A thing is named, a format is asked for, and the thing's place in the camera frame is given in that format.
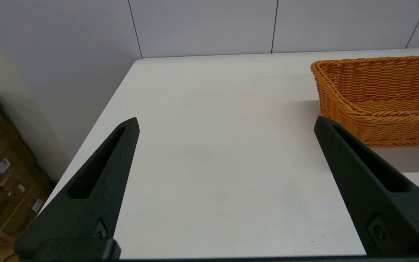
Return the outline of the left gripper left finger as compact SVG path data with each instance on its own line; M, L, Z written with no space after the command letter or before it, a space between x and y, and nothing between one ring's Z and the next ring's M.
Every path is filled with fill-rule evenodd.
M16 241L21 260L118 260L114 233L140 128L119 124Z

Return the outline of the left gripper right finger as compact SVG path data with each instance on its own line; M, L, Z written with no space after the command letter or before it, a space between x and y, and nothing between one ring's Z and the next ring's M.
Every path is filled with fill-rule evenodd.
M367 255L419 257L419 187L336 121L314 133Z

